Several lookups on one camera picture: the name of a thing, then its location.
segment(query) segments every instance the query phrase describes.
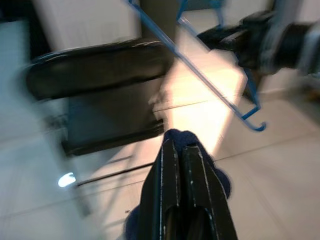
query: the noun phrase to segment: black padded seat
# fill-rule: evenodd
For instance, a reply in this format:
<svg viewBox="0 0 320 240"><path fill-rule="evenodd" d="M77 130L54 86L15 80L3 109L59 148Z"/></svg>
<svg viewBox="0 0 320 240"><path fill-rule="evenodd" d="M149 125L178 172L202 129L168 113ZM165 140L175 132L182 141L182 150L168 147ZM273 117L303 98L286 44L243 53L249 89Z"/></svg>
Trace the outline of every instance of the black padded seat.
<svg viewBox="0 0 320 240"><path fill-rule="evenodd" d="M38 57L25 83L38 101L67 98L62 146L83 155L164 132L150 100L173 62L161 42L141 38Z"/></svg>
<svg viewBox="0 0 320 240"><path fill-rule="evenodd" d="M37 100L77 96L163 77L173 61L157 40L72 49L36 58L26 86Z"/></svg>

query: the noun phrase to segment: white tile floor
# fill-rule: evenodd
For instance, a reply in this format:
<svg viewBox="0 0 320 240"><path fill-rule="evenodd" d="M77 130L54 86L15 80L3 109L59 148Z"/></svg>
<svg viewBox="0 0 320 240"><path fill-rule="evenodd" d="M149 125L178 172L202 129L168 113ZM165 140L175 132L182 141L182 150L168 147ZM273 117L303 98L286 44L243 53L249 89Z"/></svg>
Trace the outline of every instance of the white tile floor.
<svg viewBox="0 0 320 240"><path fill-rule="evenodd" d="M3 31L10 34L10 29L9 25L0 28L0 35ZM4 38L0 37L0 47L5 44L1 41ZM18 42L6 44L15 49ZM244 80L241 72L227 62L230 56L197 53L199 46L195 44L181 46L188 46L188 54L196 56L196 63L228 99L243 110L249 109L250 104L238 97ZM0 57L0 66L8 58ZM15 66L13 71L23 63ZM7 86L11 79L7 75L1 85ZM3 89L6 88L0 88L0 239L122 239L124 220L139 203L149 169L84 187L92 214L83 218L70 189L57 185L66 170L51 134L39 131L38 119L25 107L24 98ZM166 91L164 112L169 127L195 132L232 180L229 206L240 240L320 239L317 125L288 102L274 100L264 103L252 118L256 124L267 121L268 128L261 133L252 132L179 63L168 78ZM159 136L76 157L72 161L77 178L97 177L151 162L161 142Z"/></svg>

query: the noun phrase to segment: floor tile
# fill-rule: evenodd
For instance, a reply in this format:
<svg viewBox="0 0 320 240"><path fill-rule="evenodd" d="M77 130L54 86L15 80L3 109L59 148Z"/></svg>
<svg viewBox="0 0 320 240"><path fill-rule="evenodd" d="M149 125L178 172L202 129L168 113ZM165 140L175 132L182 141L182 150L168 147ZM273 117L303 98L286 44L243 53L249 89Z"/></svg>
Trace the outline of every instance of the floor tile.
<svg viewBox="0 0 320 240"><path fill-rule="evenodd" d="M29 211L72 198L70 192L58 186L65 174L60 159L51 142L43 135L28 139L24 145L12 149L11 159L16 159L19 179L12 197L12 213Z"/></svg>
<svg viewBox="0 0 320 240"><path fill-rule="evenodd" d="M205 86L193 72L173 70L164 84L167 108L178 107L203 101L216 100L218 97ZM235 68L201 68L207 79L230 101L239 95L245 84L242 73Z"/></svg>
<svg viewBox="0 0 320 240"><path fill-rule="evenodd" d="M193 132L209 154L219 149L221 133L232 116L231 110L220 100L168 109L165 114L169 129Z"/></svg>
<svg viewBox="0 0 320 240"><path fill-rule="evenodd" d="M117 187L87 196L94 221L100 223L100 231L108 240L119 240L130 211L140 202L143 182Z"/></svg>
<svg viewBox="0 0 320 240"><path fill-rule="evenodd" d="M72 159L77 181L84 181L155 161L163 136ZM81 187L88 195L144 181L150 167L119 174Z"/></svg>
<svg viewBox="0 0 320 240"><path fill-rule="evenodd" d="M12 216L6 240L101 240L101 232L83 218L72 200Z"/></svg>
<svg viewBox="0 0 320 240"><path fill-rule="evenodd" d="M239 108L246 112L252 109L253 105L242 98ZM267 127L262 132L255 132L248 129L237 117L233 117L226 132L222 134L223 144L232 154L276 144L314 131L310 123L301 118L301 113L283 100L263 103L261 110L250 117L249 121L256 126L266 122Z"/></svg>
<svg viewBox="0 0 320 240"><path fill-rule="evenodd" d="M265 208L239 165L230 157L216 162L231 179L229 209L239 240L283 240L286 235Z"/></svg>
<svg viewBox="0 0 320 240"><path fill-rule="evenodd" d="M0 217L12 213L13 200L21 183L23 166L19 164L23 155L16 148L0 149Z"/></svg>
<svg viewBox="0 0 320 240"><path fill-rule="evenodd" d="M290 239L320 238L319 145L312 134L239 156Z"/></svg>

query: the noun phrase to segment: white wall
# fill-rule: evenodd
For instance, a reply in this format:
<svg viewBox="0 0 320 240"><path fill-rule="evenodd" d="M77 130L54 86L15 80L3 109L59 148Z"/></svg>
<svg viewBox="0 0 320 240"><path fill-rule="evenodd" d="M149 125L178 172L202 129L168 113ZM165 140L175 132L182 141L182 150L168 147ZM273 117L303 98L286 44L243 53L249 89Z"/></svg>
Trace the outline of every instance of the white wall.
<svg viewBox="0 0 320 240"><path fill-rule="evenodd" d="M34 0L55 50L93 46L138 36L125 0Z"/></svg>

